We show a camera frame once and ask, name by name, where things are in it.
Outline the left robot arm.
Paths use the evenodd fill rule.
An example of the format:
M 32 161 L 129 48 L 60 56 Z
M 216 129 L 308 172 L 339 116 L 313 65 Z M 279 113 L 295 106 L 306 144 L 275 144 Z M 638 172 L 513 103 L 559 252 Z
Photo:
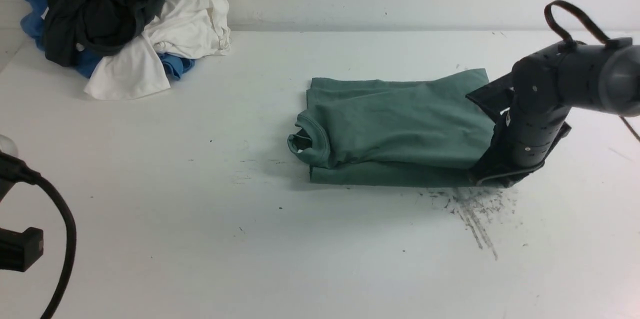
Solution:
M 4 135 L 0 136 L 0 199 L 16 183 L 34 184 L 34 178 L 25 162 L 19 158 L 18 146 Z M 22 232 L 0 229 L 0 269 L 26 272 L 44 253 L 44 232 L 29 227 Z

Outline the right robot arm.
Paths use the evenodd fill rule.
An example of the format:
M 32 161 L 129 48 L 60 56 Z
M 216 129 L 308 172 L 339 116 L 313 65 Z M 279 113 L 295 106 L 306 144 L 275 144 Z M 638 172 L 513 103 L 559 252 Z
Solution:
M 471 182 L 508 188 L 541 169 L 569 134 L 573 108 L 637 117 L 639 77 L 639 46 L 629 38 L 559 42 L 520 59 L 466 96 L 494 121 L 489 148 L 468 171 Z

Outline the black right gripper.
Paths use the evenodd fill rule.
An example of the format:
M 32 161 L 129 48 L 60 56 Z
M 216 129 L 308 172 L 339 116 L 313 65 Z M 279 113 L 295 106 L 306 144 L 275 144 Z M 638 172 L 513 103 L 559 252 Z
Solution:
M 572 126 L 564 122 L 551 142 L 544 146 L 526 146 L 507 141 L 506 119 L 496 122 L 489 148 L 482 157 L 467 170 L 467 176 L 475 187 L 510 188 L 528 175 L 541 169 L 546 159 L 562 139 L 571 132 Z

